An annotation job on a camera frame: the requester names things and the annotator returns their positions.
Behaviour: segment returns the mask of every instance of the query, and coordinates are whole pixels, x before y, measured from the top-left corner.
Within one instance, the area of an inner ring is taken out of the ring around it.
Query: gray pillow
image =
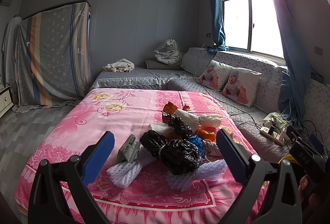
[[[191,47],[182,58],[181,67],[199,77],[207,68],[214,55],[210,55],[206,49]]]
[[[180,65],[170,66],[157,60],[146,60],[146,69],[183,70]]]

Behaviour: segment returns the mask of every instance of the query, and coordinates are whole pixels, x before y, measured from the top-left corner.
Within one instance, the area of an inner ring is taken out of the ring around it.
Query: window frame
[[[221,0],[221,1],[222,1],[221,2],[222,7],[224,7],[224,2],[227,1],[227,0]],[[224,18],[225,18],[225,9],[224,8],[222,9],[222,18],[223,18],[223,21],[224,21]],[[267,58],[267,59],[270,59],[270,60],[278,61],[279,63],[284,63],[285,62],[284,58],[281,58],[281,57],[278,57],[278,56],[275,56],[275,55],[270,55],[270,54],[267,54],[267,53],[256,52],[256,51],[251,50],[252,29],[253,29],[252,0],[249,0],[249,37],[248,37],[248,41],[247,41],[248,42],[248,45],[247,45],[248,47],[247,47],[247,49],[229,47],[229,49],[231,51],[243,52],[243,53],[247,53],[247,54],[250,54],[250,55],[258,55],[258,56],[261,56],[261,57],[264,57],[264,58]]]

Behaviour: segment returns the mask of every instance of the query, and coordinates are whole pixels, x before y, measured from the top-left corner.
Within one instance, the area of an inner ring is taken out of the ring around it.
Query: pink bedsheet
[[[161,111],[168,101],[179,108],[187,104],[189,111],[197,115],[218,113],[223,117],[222,124],[234,133],[235,141],[255,153],[225,109],[206,94],[94,89],[54,128],[25,165],[15,192],[18,206],[27,211],[32,182],[42,159],[51,163],[66,161],[71,155],[83,152],[88,145],[95,144],[109,130],[115,135],[114,150],[88,189],[111,224],[218,223],[242,188],[229,169],[217,181],[194,181],[185,192],[169,188],[167,169],[159,161],[143,168],[127,189],[114,186],[106,173],[114,165],[118,149],[130,134],[139,138],[150,123],[161,121]],[[63,183],[62,188],[72,215],[83,223],[67,184]],[[264,196],[265,188],[260,191],[250,219],[255,218]]]

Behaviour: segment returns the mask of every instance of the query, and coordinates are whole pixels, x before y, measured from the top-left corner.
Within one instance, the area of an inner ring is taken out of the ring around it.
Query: lace trim
[[[180,79],[191,79],[189,76],[180,76]],[[172,79],[178,79],[178,77],[163,78],[109,78],[109,79],[97,79],[90,88],[117,88],[122,86],[149,86],[149,85],[164,85]]]

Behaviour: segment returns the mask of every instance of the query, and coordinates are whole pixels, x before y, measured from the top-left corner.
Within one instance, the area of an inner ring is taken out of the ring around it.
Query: wall socket
[[[318,55],[323,55],[323,49],[317,46],[314,46],[314,52]]]

